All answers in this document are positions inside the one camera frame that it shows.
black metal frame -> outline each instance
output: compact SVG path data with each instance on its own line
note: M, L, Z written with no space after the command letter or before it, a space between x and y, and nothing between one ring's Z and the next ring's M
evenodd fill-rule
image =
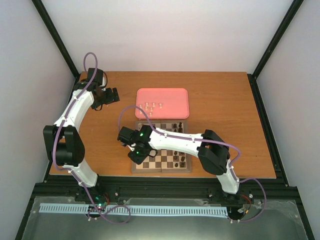
M42 1L32 0L32 2L47 26L72 74L74 75L76 83L79 80L80 74L78 73L70 55L68 54L68 51L64 46L53 22L51 21ZM296 187L290 187L288 184L276 141L270 127L259 87L257 85L257 78L259 74L263 70L272 52L274 51L302 3L303 0L294 0L292 2L253 74L248 74L247 76L276 173L276 179L260 179L260 182L265 189L268 199L294 200L296 202L305 231L307 233L307 237L308 239L312 240L315 238L312 233L298 189ZM49 175L50 168L51 163L49 163L47 167L44 181L42 183L37 183L34 186L30 201L16 235L16 240L22 239L35 197L72 196L81 201L89 201L83 189L78 186L76 180L72 176ZM209 199L211 203L219 203L222 206L227 207L231 206L230 202L226 202L218 195L218 193L221 192L221 185L217 179L102 176L100 177L100 180L103 185L106 186L106 190L109 193L110 200L112 202L121 203L123 200L128 198L192 198ZM261 189L255 182L247 181L242 183L240 185L240 191L250 192L256 199L263 199Z

wooden chessboard frame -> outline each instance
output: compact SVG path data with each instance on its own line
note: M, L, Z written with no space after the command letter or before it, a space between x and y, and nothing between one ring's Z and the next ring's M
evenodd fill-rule
M179 125L179 123L183 124L183 133L187 133L188 132L188 124L186 120L177 120L177 119L173 119L173 120L152 120L151 121L152 124L158 124L161 126L161 124L177 124ZM146 120L142 120L142 121L136 121L135 122L135 129L138 130L139 129L139 124L143 124L146 125L148 124L148 121ZM163 156L167 156L168 158L166 158L166 160L163 162L161 160L161 157ZM172 150L158 150L158 154L155 157L155 162L157 163L161 163L161 167L159 168L137 168L137 164L132 162L131 164L131 172L132 173L190 173L192 171L192 156L190 154L186 154L186 153L182 153L182 152L177 152L176 154L178 156L178 160L174 159L174 151ZM163 167L163 164L166 163L168 165L168 163L172 162L172 168L168 168L168 167ZM180 167L174 167L175 164L182 164L185 163L185 167L180 168Z

white square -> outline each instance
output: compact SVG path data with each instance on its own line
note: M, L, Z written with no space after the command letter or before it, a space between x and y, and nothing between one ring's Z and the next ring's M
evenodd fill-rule
M161 162L161 156L159 156L159 155L155 156L155 161L156 162Z
M156 163L154 161L149 162L149 169L155 169Z
M173 162L174 161L174 156L167 156L166 157L167 162Z

white robotic arm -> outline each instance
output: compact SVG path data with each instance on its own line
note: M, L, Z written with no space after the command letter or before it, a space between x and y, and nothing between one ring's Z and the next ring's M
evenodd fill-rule
M199 158L204 170L216 175L224 192L236 194L239 189L239 179L234 172L232 174L233 169L229 167L228 147L209 144L205 142L206 139L223 142L211 130L206 130L204 134L187 134L160 128L152 130L149 125L142 126L140 131L123 127L118 135L118 140L130 148L128 157L135 163L141 164L147 156L150 156L152 150L172 150L190 154Z
M88 76L93 74L94 69L89 68ZM71 101L66 107L61 117L54 125L47 125L43 129L44 142L49 160L53 160L53 144L57 129L62 126L59 140L56 147L56 163L64 169L68 169L80 180L79 185L86 187L94 187L97 183L98 175L92 171L85 160L85 147L78 134L81 122L87 110L92 107L101 106L102 104L110 104L119 101L116 88L105 88L107 78L103 77L103 71L98 69L94 81L79 96L79 93L87 85L87 81L78 82L72 92Z
M90 68L88 75L92 74L92 72L93 68ZM84 91L83 89L88 82L78 82L74 86L72 99L62 116L54 125L47 125L43 129L47 155L49 160L52 161L54 140L57 135L57 129L61 128L58 139L61 140L63 138L64 142L58 141L57 143L55 152L56 164L68 169L68 172L75 175L79 180L79 185L86 187L94 187L97 183L98 175L92 171L85 160L85 147L78 133L80 124L90 107L96 109L96 107L103 104L119 101L116 88L112 90L111 88L101 88L101 86L107 84L107 79L103 77L103 71L98 69L96 76L97 80L93 81ZM206 130L203 134L186 134L169 132L160 128L152 130L149 125L142 126L140 131L123 127L119 132L118 140L123 145L129 146L131 152L128 156L137 164L141 164L149 156L151 150L173 150L195 156L199 158L204 170L217 176L224 192L236 194L238 191L239 179L229 167L229 148L224 145L206 142L206 140L223 142L211 130Z

white cable carrier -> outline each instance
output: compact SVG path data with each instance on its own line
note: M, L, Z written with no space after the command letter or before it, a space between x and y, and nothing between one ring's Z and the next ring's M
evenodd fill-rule
M108 205L102 213L116 205ZM227 208L223 206L131 206L132 216L144 217L215 217L227 218ZM87 214L92 209L89 204L64 204L64 203L41 203L39 213L59 213L59 214ZM108 215L128 215L128 210L118 207L108 213Z

